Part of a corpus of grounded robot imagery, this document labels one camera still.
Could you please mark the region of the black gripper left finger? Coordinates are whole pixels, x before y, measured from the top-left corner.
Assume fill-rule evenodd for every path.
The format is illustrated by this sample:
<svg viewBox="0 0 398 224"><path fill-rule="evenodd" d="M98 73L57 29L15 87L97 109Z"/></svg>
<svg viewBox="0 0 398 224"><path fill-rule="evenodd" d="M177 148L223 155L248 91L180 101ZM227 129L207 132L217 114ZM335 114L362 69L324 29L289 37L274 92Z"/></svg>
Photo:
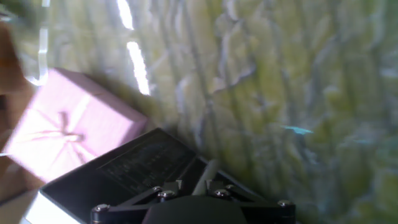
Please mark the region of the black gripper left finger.
<svg viewBox="0 0 398 224"><path fill-rule="evenodd" d="M90 223L140 223L152 206L179 197L182 183L182 180L165 182L163 186L150 188L117 206L97 205L91 210Z"/></svg>

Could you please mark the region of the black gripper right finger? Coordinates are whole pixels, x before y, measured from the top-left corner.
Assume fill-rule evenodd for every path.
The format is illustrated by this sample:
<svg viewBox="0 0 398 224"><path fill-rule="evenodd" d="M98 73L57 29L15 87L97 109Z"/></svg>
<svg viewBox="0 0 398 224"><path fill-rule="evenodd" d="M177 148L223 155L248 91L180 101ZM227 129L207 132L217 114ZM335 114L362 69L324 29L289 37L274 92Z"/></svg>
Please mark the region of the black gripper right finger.
<svg viewBox="0 0 398 224"><path fill-rule="evenodd" d="M243 213L246 223L295 224L295 204L268 202L237 185L206 180L206 196L227 200Z"/></svg>

